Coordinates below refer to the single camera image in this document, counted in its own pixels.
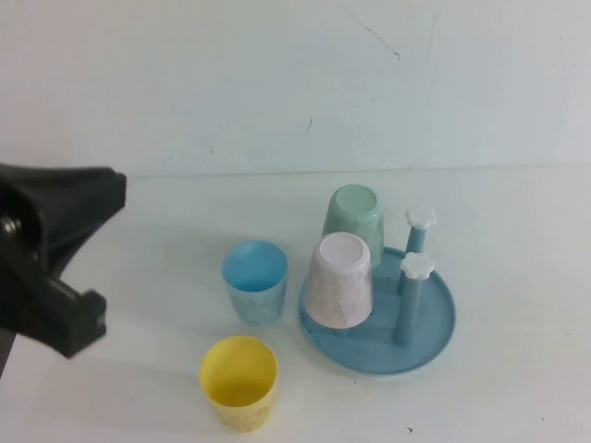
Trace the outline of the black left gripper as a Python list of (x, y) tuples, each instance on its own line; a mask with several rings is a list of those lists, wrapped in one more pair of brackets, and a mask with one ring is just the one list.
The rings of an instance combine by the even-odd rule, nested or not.
[(106, 333), (107, 302), (59, 276), (126, 205), (127, 177), (109, 167), (1, 167), (1, 327), (66, 358)]

